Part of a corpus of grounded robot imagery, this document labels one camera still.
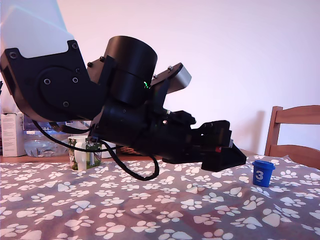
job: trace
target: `blue cup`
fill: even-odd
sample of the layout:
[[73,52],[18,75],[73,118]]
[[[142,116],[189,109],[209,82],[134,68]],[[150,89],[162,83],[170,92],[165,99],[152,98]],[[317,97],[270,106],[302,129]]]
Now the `blue cup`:
[[275,165],[269,161],[255,160],[253,168],[253,184],[260,187],[269,187],[270,178]]

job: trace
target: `bolt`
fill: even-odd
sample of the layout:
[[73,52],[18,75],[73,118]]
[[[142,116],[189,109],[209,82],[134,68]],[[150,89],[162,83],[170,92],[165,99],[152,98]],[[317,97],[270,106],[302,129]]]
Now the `bolt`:
[[46,78],[45,80],[43,80],[45,85],[49,85],[51,83],[49,78]]
[[72,45],[71,45],[71,46],[72,46],[72,48],[73,48],[73,49],[78,49],[78,44],[76,44],[75,42],[74,42],[74,43],[72,43]]
[[16,58],[17,58],[17,54],[16,54],[14,51],[10,52],[10,53],[9,53],[9,56],[10,56],[10,58],[12,58],[12,59],[16,59]]

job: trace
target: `white wall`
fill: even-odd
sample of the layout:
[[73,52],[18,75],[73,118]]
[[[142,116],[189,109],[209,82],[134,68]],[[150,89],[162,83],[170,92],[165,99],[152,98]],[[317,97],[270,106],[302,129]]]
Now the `white wall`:
[[[226,119],[238,147],[264,153],[272,106],[320,104],[319,0],[58,0],[85,62],[127,35],[158,54],[156,73],[182,62],[190,85],[165,108]],[[280,144],[320,149],[320,126],[285,126]]]

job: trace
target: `number 3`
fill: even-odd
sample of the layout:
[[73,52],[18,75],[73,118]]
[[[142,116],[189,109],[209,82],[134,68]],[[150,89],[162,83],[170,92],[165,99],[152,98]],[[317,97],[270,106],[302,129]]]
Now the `number 3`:
[[264,172],[263,171],[256,171],[256,174],[257,174],[257,175],[255,175],[256,179],[262,180],[264,178]]

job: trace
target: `chair backrest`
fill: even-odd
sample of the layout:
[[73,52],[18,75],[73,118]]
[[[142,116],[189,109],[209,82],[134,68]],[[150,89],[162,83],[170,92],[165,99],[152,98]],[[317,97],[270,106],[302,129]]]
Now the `chair backrest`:
[[298,145],[277,145],[280,124],[320,125],[320,105],[297,106],[285,110],[281,106],[274,106],[264,152],[265,156],[271,157],[289,155],[296,163],[320,169],[319,150]]

